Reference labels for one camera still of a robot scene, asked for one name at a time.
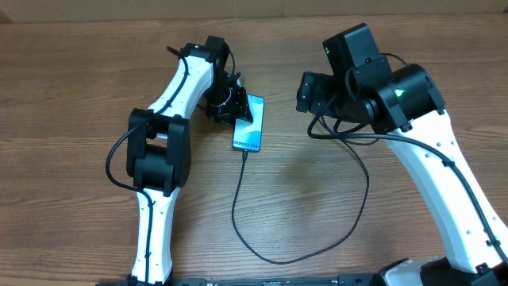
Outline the black smartphone blue screen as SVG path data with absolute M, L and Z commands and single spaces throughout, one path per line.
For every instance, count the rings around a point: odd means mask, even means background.
M 233 131 L 232 147 L 258 153 L 261 149 L 265 101 L 262 97 L 248 95 L 252 122 L 237 118 Z

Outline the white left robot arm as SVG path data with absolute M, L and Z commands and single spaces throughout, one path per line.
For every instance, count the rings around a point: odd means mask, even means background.
M 239 74 L 225 69 L 232 57 L 225 39 L 209 36 L 203 45 L 169 51 L 179 60 L 171 82 L 148 109 L 129 115 L 126 171 L 140 208 L 129 285 L 170 283 L 175 203 L 191 170 L 190 118 L 200 100 L 206 101 L 205 115 L 216 122 L 254 121 Z

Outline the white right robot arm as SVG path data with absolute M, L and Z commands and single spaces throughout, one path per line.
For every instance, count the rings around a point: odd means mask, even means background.
M 402 259 L 372 274 L 372 285 L 504 285 L 507 227 L 468 166 L 452 130 L 445 101 L 417 64 L 392 70 L 368 25 L 361 23 L 323 42 L 332 71 L 307 71 L 297 110 L 350 122 L 329 140 L 384 140 L 402 162 L 429 208 L 445 253 Z

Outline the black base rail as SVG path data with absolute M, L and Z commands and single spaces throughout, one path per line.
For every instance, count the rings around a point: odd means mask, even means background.
M 145 286 L 147 283 L 129 276 L 118 282 L 102 282 L 103 286 Z M 187 278 L 174 280 L 171 276 L 166 282 L 148 283 L 149 286 L 387 286 L 381 276 L 376 273 L 340 274 L 337 277 L 307 278 L 272 278 L 272 279 L 237 279 L 237 280 L 205 280 L 203 278 Z

